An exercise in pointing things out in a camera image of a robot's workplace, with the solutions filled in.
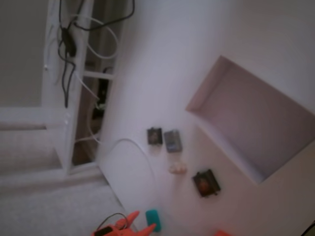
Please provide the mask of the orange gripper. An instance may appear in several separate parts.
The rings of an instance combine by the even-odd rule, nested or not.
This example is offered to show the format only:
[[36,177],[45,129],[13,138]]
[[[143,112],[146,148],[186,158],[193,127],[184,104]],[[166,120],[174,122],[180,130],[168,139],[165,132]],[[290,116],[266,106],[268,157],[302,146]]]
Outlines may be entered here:
[[108,225],[104,228],[98,229],[92,233],[92,236],[150,236],[157,226],[155,223],[138,232],[133,232],[129,228],[138,217],[139,213],[140,211],[134,211],[128,216],[123,215],[122,219],[118,220],[115,225]]

